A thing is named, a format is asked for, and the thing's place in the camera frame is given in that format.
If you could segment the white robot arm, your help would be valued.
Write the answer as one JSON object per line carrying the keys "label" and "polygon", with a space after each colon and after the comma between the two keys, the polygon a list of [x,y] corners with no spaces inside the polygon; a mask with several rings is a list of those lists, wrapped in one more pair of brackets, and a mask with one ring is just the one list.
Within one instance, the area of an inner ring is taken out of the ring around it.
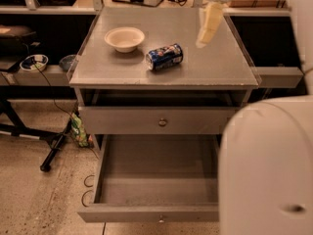
{"label": "white robot arm", "polygon": [[313,0],[288,0],[307,94],[239,110],[219,151],[220,235],[313,235]]}

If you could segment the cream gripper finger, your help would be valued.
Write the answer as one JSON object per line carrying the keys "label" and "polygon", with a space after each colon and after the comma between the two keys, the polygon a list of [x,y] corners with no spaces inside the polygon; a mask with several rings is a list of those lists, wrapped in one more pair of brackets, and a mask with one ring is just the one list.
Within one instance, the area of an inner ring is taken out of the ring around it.
{"label": "cream gripper finger", "polygon": [[217,32],[223,19],[224,5],[219,2],[209,2],[205,8],[199,8],[200,30],[196,40],[198,48],[205,47]]}

